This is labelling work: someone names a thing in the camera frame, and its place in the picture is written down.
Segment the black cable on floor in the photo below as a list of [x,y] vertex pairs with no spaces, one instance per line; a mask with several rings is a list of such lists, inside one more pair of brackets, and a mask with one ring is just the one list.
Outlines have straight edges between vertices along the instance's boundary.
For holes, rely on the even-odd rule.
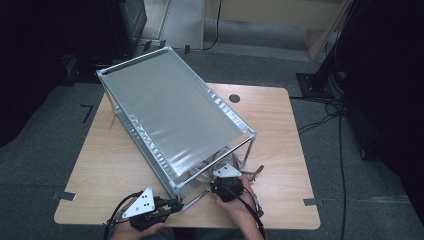
[[[339,160],[340,160],[340,172],[341,172],[341,178],[342,178],[342,187],[343,187],[343,216],[342,216],[342,227],[340,232],[340,240],[344,239],[345,234],[345,227],[346,227],[346,209],[347,209],[347,191],[346,191],[346,180],[345,180],[345,173],[344,173],[344,161],[343,161],[343,142],[342,142],[342,117],[344,115],[344,110],[340,110],[335,103],[341,103],[339,100],[325,100],[325,99],[319,99],[319,98],[304,98],[304,97],[290,97],[290,99],[294,100],[303,100],[303,101],[309,101],[309,102],[316,102],[316,103],[323,103],[325,104],[325,111],[327,115],[321,119],[321,121],[316,123],[311,123],[308,125],[305,125],[298,129],[298,131],[304,129],[305,127],[308,127],[305,131],[299,132],[299,135],[302,133],[307,132],[308,130],[318,127],[321,124],[335,118],[339,117]],[[328,106],[332,106],[336,108],[336,112],[330,112],[328,110]]]
[[340,171],[342,175],[342,185],[343,185],[343,218],[342,218],[342,229],[340,233],[340,240],[344,239],[344,232],[346,226],[346,182],[345,182],[345,174],[344,174],[344,163],[343,163],[343,145],[342,145],[342,117],[343,115],[339,115],[339,159],[340,159]]
[[216,36],[215,36],[215,41],[213,42],[212,46],[210,46],[210,47],[208,47],[206,49],[203,49],[205,51],[213,48],[213,46],[215,46],[216,42],[218,41],[218,35],[219,35],[219,17],[221,16],[221,3],[222,3],[222,0],[219,0],[218,17],[216,19]]

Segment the black cable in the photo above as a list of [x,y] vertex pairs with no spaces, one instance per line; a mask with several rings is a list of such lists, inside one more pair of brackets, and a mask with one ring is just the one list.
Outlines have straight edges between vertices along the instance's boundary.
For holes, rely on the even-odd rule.
[[353,7],[351,7],[351,9],[349,10],[349,13],[348,13],[349,15],[347,16],[345,22],[343,23],[342,30],[338,31],[337,35],[336,35],[336,42],[334,44],[334,62],[336,64],[337,69],[342,70],[342,71],[347,69],[347,64],[346,63],[339,63],[338,60],[337,60],[337,48],[338,48],[338,45],[339,45],[339,37],[340,37],[340,33],[344,31],[344,29],[346,28],[346,24],[348,23],[348,21],[352,17],[352,15],[355,11],[355,8],[358,5],[358,2],[359,2],[359,0],[355,1],[355,3],[354,3],[355,5],[353,5]]
[[[301,127],[301,128],[299,128],[298,129],[298,131],[299,131],[299,135],[301,135],[301,134],[303,134],[303,133],[305,133],[305,132],[307,132],[307,131],[309,131],[309,130],[311,130],[311,129],[313,129],[313,128],[315,128],[315,127],[318,127],[318,126],[320,126],[320,125],[322,125],[322,124],[324,124],[324,123],[326,123],[326,122],[328,122],[328,121],[330,121],[331,119],[333,119],[334,117],[337,117],[337,116],[339,116],[340,114],[341,114],[341,110],[338,108],[338,105],[336,105],[336,103],[341,103],[341,101],[340,100],[335,100],[335,99],[333,99],[333,100],[325,100],[325,99],[320,99],[320,98],[305,98],[305,97],[290,97],[290,99],[294,99],[294,100],[303,100],[303,101],[309,101],[309,102],[316,102],[316,103],[322,103],[322,104],[325,104],[325,112],[327,113],[327,115],[323,118],[323,119],[321,119],[320,121],[318,121],[318,122],[315,122],[315,123],[310,123],[310,124],[308,124],[308,125],[305,125],[305,126],[303,126],[303,127]],[[330,110],[329,110],[329,107],[333,107],[333,108],[335,108],[336,109],[336,111],[334,111],[334,112],[331,112]]]
[[346,182],[344,177],[344,163],[343,163],[343,144],[342,144],[342,114],[339,116],[339,157],[340,157],[340,171],[342,175],[342,185],[343,185],[343,218],[342,218],[342,229],[340,233],[340,239],[344,239],[344,232],[345,232],[345,226],[346,226],[346,205],[347,205],[347,199],[346,199]]
[[[323,100],[323,99],[317,99],[317,98],[303,98],[303,97],[290,97],[290,99],[296,99],[296,100],[304,100],[304,101],[310,101],[310,102],[318,102],[318,103],[324,103],[325,104],[325,111],[327,112],[327,116],[326,117],[331,117],[330,119],[334,118],[334,117],[339,117],[339,160],[340,160],[340,171],[341,171],[341,178],[342,178],[342,187],[343,187],[343,216],[342,216],[342,227],[341,227],[341,233],[340,233],[340,240],[344,239],[344,233],[345,233],[345,227],[346,227],[346,209],[347,209],[347,190],[346,190],[346,180],[345,180],[345,173],[344,173],[344,161],[343,161],[343,142],[342,142],[342,117],[344,115],[344,111],[340,110],[339,108],[337,108],[337,105],[335,105],[334,103],[341,103],[341,101],[339,100]],[[337,111],[335,113],[331,113],[328,110],[328,106],[333,106],[334,108],[337,109]],[[313,126],[314,124],[317,123],[312,123],[312,124],[308,124],[306,126],[313,126],[308,128],[307,130],[303,131],[302,133],[308,131],[311,128],[314,127],[318,127],[319,125],[321,125],[324,122],[327,122],[328,120],[322,122],[323,120],[321,120],[320,122],[318,122],[318,125]]]
[[231,193],[235,198],[237,198],[241,203],[243,203],[243,205],[246,207],[246,209],[249,211],[249,213],[252,215],[252,217],[256,220],[256,222],[258,223],[258,229],[259,232],[261,233],[262,237],[264,239],[267,239],[267,234],[264,228],[264,224],[262,223],[261,219],[259,219],[258,214],[255,212],[255,210],[252,209],[252,207],[246,203],[241,197],[239,197],[237,194],[235,194],[233,191],[231,191],[230,189],[228,189],[227,187],[225,187],[224,185],[222,185],[222,187],[227,190],[229,193]]
[[299,128],[298,129],[298,131],[299,131],[299,135],[301,135],[301,134],[303,134],[303,133],[305,133],[305,132],[307,132],[307,131],[309,131],[309,130],[311,130],[311,129],[313,129],[313,128],[316,128],[316,127],[318,127],[318,126],[320,126],[320,125],[322,125],[323,123],[326,123],[326,122],[328,122],[328,121],[330,121],[331,119],[333,119],[333,118],[335,118],[336,116],[331,116],[331,115],[327,115],[327,116],[325,116],[323,119],[321,119],[321,121],[319,121],[319,122],[315,122],[315,123],[310,123],[310,124],[308,124],[308,125],[305,125],[305,126],[303,126],[303,127],[301,127],[301,128]]
[[219,35],[219,17],[221,16],[221,3],[222,3],[222,0],[219,0],[218,17],[216,19],[216,36],[215,36],[215,41],[213,42],[212,46],[210,46],[210,47],[208,47],[206,49],[203,49],[205,51],[213,48],[213,46],[215,46],[216,42],[218,41],[218,35]]
[[250,198],[252,198],[253,202],[254,202],[254,203],[255,203],[255,205],[256,205],[256,201],[255,201],[255,198],[253,197],[253,194],[252,194],[249,190],[247,190],[247,188],[244,188],[244,190],[246,190],[246,192],[248,192],[248,193],[249,193]]
[[119,211],[119,209],[121,208],[121,206],[128,200],[128,199],[130,199],[130,198],[133,198],[133,197],[139,197],[141,194],[143,193],[143,191],[141,191],[141,192],[137,192],[137,193],[133,193],[133,194],[130,194],[130,195],[128,195],[128,196],[126,196],[124,199],[122,199],[122,201],[118,204],[118,206],[116,206],[116,208],[115,208],[115,210],[113,211],[113,213],[112,213],[112,216],[110,217],[110,219],[109,220],[107,220],[107,223],[106,223],[106,227],[105,227],[105,231],[103,232],[103,240],[107,240],[108,239],[108,237],[109,237],[109,230],[110,230],[110,228],[112,227],[112,224],[113,224],[113,219],[115,218],[115,215],[116,215],[116,213]]

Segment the black stand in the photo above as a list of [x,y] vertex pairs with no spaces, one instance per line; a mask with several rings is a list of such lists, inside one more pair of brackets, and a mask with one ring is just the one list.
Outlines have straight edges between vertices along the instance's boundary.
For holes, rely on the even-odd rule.
[[328,83],[328,76],[335,65],[333,48],[315,74],[296,73],[303,97],[334,99],[334,93]]
[[306,73],[296,73],[296,78],[300,87],[300,90],[302,91],[303,97],[312,97],[312,98],[334,98],[334,94],[331,91],[331,88],[326,82],[324,86],[322,87],[314,87],[313,86],[313,80],[314,80],[313,74],[306,74]]

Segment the power cord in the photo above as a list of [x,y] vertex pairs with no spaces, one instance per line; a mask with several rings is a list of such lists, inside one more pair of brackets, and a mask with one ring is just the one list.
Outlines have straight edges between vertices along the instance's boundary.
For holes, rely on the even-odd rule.
[[[268,239],[267,233],[265,231],[265,228],[264,228],[264,225],[263,225],[261,219],[259,218],[258,212],[256,212],[255,210],[253,210],[252,207],[248,203],[246,203],[241,197],[239,197],[237,194],[235,194],[229,188],[227,188],[224,185],[221,185],[221,187],[223,187],[226,191],[228,191],[229,193],[231,193],[235,198],[237,198],[241,203],[243,203],[243,205],[246,207],[246,209],[249,211],[249,213],[252,215],[252,217],[258,223],[258,229],[259,229],[259,232],[261,233],[262,237],[265,240]],[[249,191],[247,191],[247,192],[250,194],[250,197],[252,197],[252,199],[254,199],[254,196],[252,195],[252,193],[250,193]]]
[[[304,98],[304,97],[290,97],[290,99],[295,100],[304,100],[304,101],[310,101],[310,102],[317,102],[317,103],[323,103],[325,104],[325,111],[327,113],[327,116],[325,116],[321,121],[316,123],[311,123],[306,126],[303,126],[299,128],[299,131],[307,128],[305,131],[299,132],[299,135],[302,133],[307,132],[308,130],[318,127],[321,124],[329,121],[330,119],[333,119],[335,117],[339,117],[339,160],[340,160],[340,172],[341,172],[341,178],[342,178],[342,187],[343,187],[343,216],[342,216],[342,226],[341,226],[341,232],[340,232],[340,240],[344,239],[344,233],[345,233],[345,227],[346,227],[346,211],[347,211],[347,191],[346,191],[346,180],[345,180],[345,173],[344,173],[344,159],[343,159],[343,142],[342,142],[342,117],[344,116],[344,110],[339,109],[335,103],[341,103],[340,100],[324,100],[324,99],[318,99],[318,98]],[[334,107],[336,112],[330,112],[328,109],[328,106]]]
[[218,36],[219,36],[219,17],[221,16],[221,3],[222,3],[222,0],[219,0],[218,17],[216,19],[216,35],[215,35],[215,41],[213,42],[213,44],[210,47],[208,47],[206,49],[203,49],[204,51],[207,51],[207,50],[213,48],[213,46],[215,46],[216,42],[218,41]]
[[116,213],[119,211],[119,209],[121,208],[121,206],[128,201],[128,199],[133,198],[133,197],[139,197],[141,194],[143,194],[143,191],[137,192],[137,193],[133,193],[128,195],[127,197],[125,197],[124,199],[122,199],[122,201],[118,204],[118,206],[116,206],[115,210],[112,213],[112,216],[110,217],[109,220],[107,220],[106,226],[105,226],[105,231],[103,232],[103,240],[107,240],[109,238],[109,230],[118,223],[124,223],[126,221],[122,221],[122,222],[114,222],[114,219],[116,217]]

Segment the metal frame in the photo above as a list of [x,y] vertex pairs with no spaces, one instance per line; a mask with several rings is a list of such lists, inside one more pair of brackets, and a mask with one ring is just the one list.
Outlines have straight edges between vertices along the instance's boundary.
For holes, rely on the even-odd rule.
[[[229,146],[229,144],[235,145],[232,147],[227,153],[219,156],[218,158],[212,160],[207,166],[205,166],[203,169],[198,171],[196,174],[190,175],[188,171],[184,172],[180,175],[173,175],[169,173],[169,169],[165,169],[164,166],[166,165],[166,159],[162,159],[163,156],[159,156],[160,152],[157,153],[157,149],[153,149],[150,147],[153,140],[148,138],[148,134],[146,132],[143,132],[143,126],[140,125],[140,119],[135,117],[132,114],[129,114],[126,108],[128,108],[127,105],[132,103],[124,103],[122,102],[122,94],[116,88],[114,88],[113,84],[117,81],[120,81],[121,79],[109,79],[108,75],[115,72],[122,72],[126,71],[127,68],[132,67],[134,69],[134,65],[141,66],[138,64],[144,64],[146,61],[149,61],[151,59],[154,59],[158,56],[162,56],[168,54],[173,61],[177,62],[177,67],[182,69],[182,72],[184,74],[187,74],[187,77],[190,79],[193,79],[193,83],[200,86],[201,91],[206,91],[207,94],[210,94],[211,101],[214,100],[214,104],[216,105],[216,108],[218,109],[217,112],[221,114],[221,117],[228,118],[232,121],[234,124],[234,128],[237,127],[240,128],[240,132],[243,132],[237,139],[234,139],[233,142],[225,143],[225,147]],[[158,66],[159,68],[162,68],[163,70],[170,71],[167,66],[166,62],[164,62],[163,66]],[[249,153],[251,151],[253,142],[256,138],[256,132],[248,126],[210,87],[207,85],[203,80],[194,73],[193,70],[185,63],[179,56],[172,50],[171,47],[165,47],[160,50],[154,51],[152,53],[137,57],[135,59],[132,59],[130,61],[112,66],[110,68],[102,69],[97,71],[97,75],[99,79],[101,80],[103,87],[105,89],[105,93],[111,103],[111,106],[115,112],[115,115],[118,116],[122,124],[124,125],[125,129],[128,131],[130,136],[133,138],[135,144],[138,146],[142,154],[144,155],[146,161],[150,164],[152,170],[157,175],[158,179],[161,181],[162,185],[168,192],[168,194],[171,197],[178,196],[179,198],[184,198],[188,196],[190,193],[192,193],[194,190],[199,188],[200,186],[205,186],[205,183],[202,183],[200,181],[196,181],[196,178],[199,177],[202,173],[209,170],[212,166],[219,163],[222,159],[224,159],[229,154],[234,154],[236,156],[236,159],[239,162],[239,167],[243,168],[246,165]],[[240,159],[238,155],[236,154],[236,150],[240,149],[242,146],[248,143],[247,150],[244,156],[244,159]],[[190,205],[193,204],[195,201],[200,199],[201,196],[198,196],[194,198]]]

